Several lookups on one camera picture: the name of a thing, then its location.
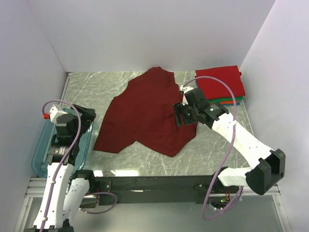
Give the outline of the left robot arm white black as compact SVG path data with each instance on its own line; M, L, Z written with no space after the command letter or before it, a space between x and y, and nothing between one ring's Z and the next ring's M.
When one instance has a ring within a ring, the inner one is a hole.
M79 142L91 128L96 112L76 104L73 113L53 104L44 119L56 126L47 158L47 179L39 212L30 232L72 232L73 221L86 194L96 190L91 170L75 170Z

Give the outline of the folded orange t shirt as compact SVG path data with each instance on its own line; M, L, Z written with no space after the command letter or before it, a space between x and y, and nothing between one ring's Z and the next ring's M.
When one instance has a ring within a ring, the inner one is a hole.
M222 105L233 105L233 101L210 101L210 104L220 103Z

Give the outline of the folded green t shirt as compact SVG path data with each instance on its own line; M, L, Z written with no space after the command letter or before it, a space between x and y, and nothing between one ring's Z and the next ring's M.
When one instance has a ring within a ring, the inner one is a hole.
M235 97L235 101L236 103L238 103L239 101L243 100L243 97ZM214 102L219 102L219 101L233 101L232 98L219 98L219 99L213 99L213 100L209 100L210 101L214 101Z

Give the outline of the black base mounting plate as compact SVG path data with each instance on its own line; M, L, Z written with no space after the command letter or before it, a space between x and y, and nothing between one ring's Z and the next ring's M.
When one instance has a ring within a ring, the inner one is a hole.
M211 175L96 177L88 194L110 192L118 203L204 202Z

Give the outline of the dark red t shirt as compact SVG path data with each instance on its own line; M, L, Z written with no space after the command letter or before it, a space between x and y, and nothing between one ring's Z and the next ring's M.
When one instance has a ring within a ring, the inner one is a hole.
M160 154L176 156L197 134L196 124L176 124L173 105L181 101L174 73L160 67L147 70L113 98L93 149L119 153L139 142Z

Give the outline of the aluminium rail frame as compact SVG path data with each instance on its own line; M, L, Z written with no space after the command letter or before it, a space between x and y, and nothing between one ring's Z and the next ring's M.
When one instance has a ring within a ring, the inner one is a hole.
M73 84L76 83L77 84L77 80L78 78L82 78L82 77L86 77L85 72L69 72L68 73L68 78L66 81L66 85L65 88L63 90L62 93L62 98L63 99L67 99L69 100L69 93L72 93L74 88ZM94 72L90 72L89 76L86 77L85 82L88 81L88 79L90 79L91 76L94 77L99 77L100 80L103 80L103 76L104 74L110 74L111 76L120 78L121 76L121 72L98 72L98 73L94 73ZM119 170L119 172L117 173L117 170L114 170L115 173L112 173L112 170L108 170L107 168L112 167L111 164L108 164L107 161L102 161L103 163L96 163L96 157L95 155L93 155L92 152L92 146L93 146L93 142L94 142L94 138L96 137L96 130L97 130L97 122L94 122L94 126L93 126L93 132L92 132L92 137L90 140L90 146L89 146L89 150L88 150L88 154L87 154L87 158L85 161L85 165L84 169L93 169L94 175L97 175L97 177L124 177L124 176L143 176L143 170L142 168L138 168L138 169L130 169L127 168L125 170ZM172 158L168 159L167 157L163 156L163 155L159 155L158 153L155 152L151 152L148 148L143 148L143 152L145 153L146 151L149 151L151 156L153 158L155 158L155 161L158 161L159 159L162 158L162 168L163 165L168 165L170 164ZM197 158L197 154L188 154L189 156L187 157L188 159L185 160L184 158L179 158L177 161L183 161L186 164L186 167L188 167L189 170L187 173L185 172L180 172L180 169L177 170L167 170L166 174L163 175L163 171L161 171L159 169L159 167L155 167L155 161L150 161L150 158L148 157L147 160L149 161L149 163L145 163L147 165L149 165L149 167L151 168L151 170L153 171L153 173L149 173L149 174L145 174L144 176L188 176L188 175L202 175L201 172L198 172L197 167L196 170L193 170L193 166L190 166L189 164L189 159L193 158ZM44 192L44 187L45 187L45 182L46 180L44 178L41 177L34 177L30 179L29 185L28 185L28 189L26 191L26 196L25 198L41 198L43 196L43 192ZM263 205L265 205L265 208L268 207L270 208L269 210L272 210L272 207L274 208L273 210L276 210L276 213L271 213L271 216L274 216L275 218L277 217L278 221L277 222L279 225L279 232L292 232L292 228L289 224L289 220L287 218L287 214L286 211L284 209L283 206L283 202L281 199L281 192L280 189L278 187L278 185L274 185L264 196L272 196L271 203L266 203L266 201L264 202L264 200L262 200Z

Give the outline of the teal transparent plastic bin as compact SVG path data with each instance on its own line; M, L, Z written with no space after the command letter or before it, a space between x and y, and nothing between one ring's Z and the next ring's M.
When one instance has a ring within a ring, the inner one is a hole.
M79 153L75 160L75 165L73 171L81 170L84 168L85 161L87 158L90 140L92 137L94 123L92 122L87 131L82 133L79 141ZM47 120L42 129L41 135L39 137L32 161L31 168L32 171L41 178L47 178L47 156L48 150L51 147L50 143L52 137L56 134L55 124L50 120Z

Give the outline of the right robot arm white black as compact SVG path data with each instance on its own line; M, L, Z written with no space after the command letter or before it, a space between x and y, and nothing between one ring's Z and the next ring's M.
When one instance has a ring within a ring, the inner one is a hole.
M181 87L181 103L174 104L178 126L201 123L223 136L246 159L248 168L223 168L212 180L218 193L229 186L249 187L264 195L284 177L286 155L273 150L240 125L220 103L210 104L199 88Z

